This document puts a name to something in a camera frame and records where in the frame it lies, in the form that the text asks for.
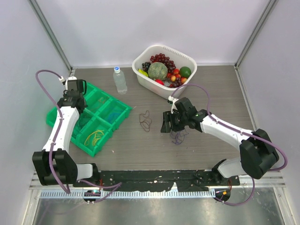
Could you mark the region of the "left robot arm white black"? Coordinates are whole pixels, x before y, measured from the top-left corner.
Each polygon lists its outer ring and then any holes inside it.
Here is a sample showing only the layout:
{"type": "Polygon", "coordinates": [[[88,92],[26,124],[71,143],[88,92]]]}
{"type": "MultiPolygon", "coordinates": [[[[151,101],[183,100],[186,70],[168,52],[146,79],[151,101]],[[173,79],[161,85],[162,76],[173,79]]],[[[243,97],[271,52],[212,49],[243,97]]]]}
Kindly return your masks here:
{"type": "Polygon", "coordinates": [[[85,80],[69,78],[63,97],[57,103],[57,117],[51,135],[41,151],[33,153],[32,161],[40,183],[49,185],[73,185],[83,180],[95,187],[100,174],[95,163],[76,164],[68,150],[74,127],[86,105],[85,80]]]}

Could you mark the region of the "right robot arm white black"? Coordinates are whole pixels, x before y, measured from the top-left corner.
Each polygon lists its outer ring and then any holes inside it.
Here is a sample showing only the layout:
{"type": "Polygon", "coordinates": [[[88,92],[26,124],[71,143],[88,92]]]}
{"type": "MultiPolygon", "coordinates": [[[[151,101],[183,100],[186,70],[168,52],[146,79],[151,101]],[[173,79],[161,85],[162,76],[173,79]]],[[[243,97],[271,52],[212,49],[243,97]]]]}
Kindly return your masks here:
{"type": "Polygon", "coordinates": [[[163,112],[162,133],[179,132],[186,127],[206,133],[230,144],[240,155],[223,159],[211,170],[212,181],[223,185],[229,178],[249,175],[260,179],[279,160],[279,155],[268,134],[258,129],[251,131],[225,122],[205,109],[197,110],[186,97],[168,97],[171,110],[163,112]]]}

